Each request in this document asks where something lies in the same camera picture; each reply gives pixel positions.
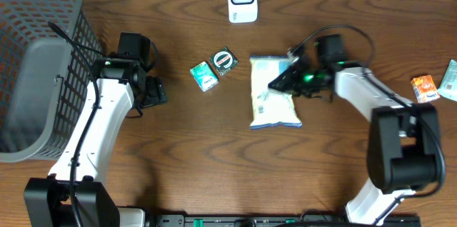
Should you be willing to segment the yellow red snack bag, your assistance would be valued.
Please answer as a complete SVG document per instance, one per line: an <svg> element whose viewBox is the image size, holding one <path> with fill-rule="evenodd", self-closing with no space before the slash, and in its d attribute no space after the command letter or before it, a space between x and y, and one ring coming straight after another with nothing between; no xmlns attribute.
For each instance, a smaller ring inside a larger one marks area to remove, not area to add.
<svg viewBox="0 0 457 227"><path fill-rule="evenodd" d="M292 95L268 87L271 81L291 65L291 60L287 56L252 55L250 63L253 107L250 129L273 126L302 127Z"/></svg>

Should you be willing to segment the teal white tissue packet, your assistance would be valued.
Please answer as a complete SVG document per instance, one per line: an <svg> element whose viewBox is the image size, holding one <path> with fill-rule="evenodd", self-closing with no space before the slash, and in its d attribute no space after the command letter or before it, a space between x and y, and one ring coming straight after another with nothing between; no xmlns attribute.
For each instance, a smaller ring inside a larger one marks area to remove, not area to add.
<svg viewBox="0 0 457 227"><path fill-rule="evenodd" d="M190 73L203 92L219 83L217 76L205 61L190 69Z"/></svg>

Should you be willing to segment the dark green round packet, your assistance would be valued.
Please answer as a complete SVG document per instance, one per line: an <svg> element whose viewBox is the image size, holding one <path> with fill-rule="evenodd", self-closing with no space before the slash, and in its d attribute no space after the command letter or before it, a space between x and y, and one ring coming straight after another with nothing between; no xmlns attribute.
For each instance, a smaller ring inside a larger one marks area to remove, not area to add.
<svg viewBox="0 0 457 227"><path fill-rule="evenodd" d="M224 76L238 65L238 59L227 47L216 52L209 61L220 76Z"/></svg>

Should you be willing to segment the orange snack packet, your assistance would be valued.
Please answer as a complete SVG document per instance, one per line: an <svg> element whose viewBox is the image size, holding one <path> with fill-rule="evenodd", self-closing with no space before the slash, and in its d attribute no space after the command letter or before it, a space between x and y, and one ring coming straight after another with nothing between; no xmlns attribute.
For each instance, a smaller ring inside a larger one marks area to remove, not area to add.
<svg viewBox="0 0 457 227"><path fill-rule="evenodd" d="M419 76L411 79L411 85L420 104L435 101L440 98L438 89L431 75Z"/></svg>

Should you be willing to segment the light teal snack packet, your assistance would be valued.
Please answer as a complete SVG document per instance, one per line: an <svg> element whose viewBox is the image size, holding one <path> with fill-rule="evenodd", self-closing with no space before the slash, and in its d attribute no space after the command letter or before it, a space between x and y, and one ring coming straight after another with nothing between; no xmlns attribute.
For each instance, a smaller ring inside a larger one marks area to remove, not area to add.
<svg viewBox="0 0 457 227"><path fill-rule="evenodd" d="M456 84L457 84L457 63L453 59L450 60L448 68L443 76L441 84L438 88L440 96L450 99L452 101L457 100Z"/></svg>

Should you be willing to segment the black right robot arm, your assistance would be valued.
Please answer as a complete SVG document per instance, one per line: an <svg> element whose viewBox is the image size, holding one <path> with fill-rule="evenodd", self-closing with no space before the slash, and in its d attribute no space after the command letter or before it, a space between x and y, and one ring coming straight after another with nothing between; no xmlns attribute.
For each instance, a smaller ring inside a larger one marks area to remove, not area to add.
<svg viewBox="0 0 457 227"><path fill-rule="evenodd" d="M406 199L441 190L446 163L433 105L399 96L361 63L342 59L315 71L295 61L268 87L307 98L330 89L369 122L368 180L345 206L348 225L381 226Z"/></svg>

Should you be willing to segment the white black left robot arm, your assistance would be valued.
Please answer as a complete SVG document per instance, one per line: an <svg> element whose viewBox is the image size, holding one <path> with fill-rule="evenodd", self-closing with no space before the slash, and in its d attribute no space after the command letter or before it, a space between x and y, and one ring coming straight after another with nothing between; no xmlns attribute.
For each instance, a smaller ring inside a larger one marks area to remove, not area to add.
<svg viewBox="0 0 457 227"><path fill-rule="evenodd" d="M46 178L30 178L24 200L33 226L151 226L147 210L117 206L105 188L111 153L131 109L161 88L139 59L95 60L94 80L70 141Z"/></svg>

